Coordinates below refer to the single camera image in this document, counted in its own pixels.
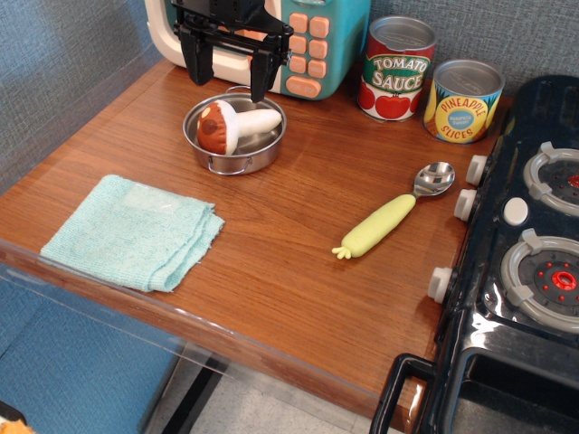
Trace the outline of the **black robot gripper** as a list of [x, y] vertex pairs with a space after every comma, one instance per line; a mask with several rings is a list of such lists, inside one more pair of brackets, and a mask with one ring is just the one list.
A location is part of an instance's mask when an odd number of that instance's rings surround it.
[[251, 95], [262, 101], [278, 69], [290, 60], [293, 28], [270, 14], [263, 1], [174, 1], [175, 34], [191, 80], [214, 76], [214, 48], [250, 55]]

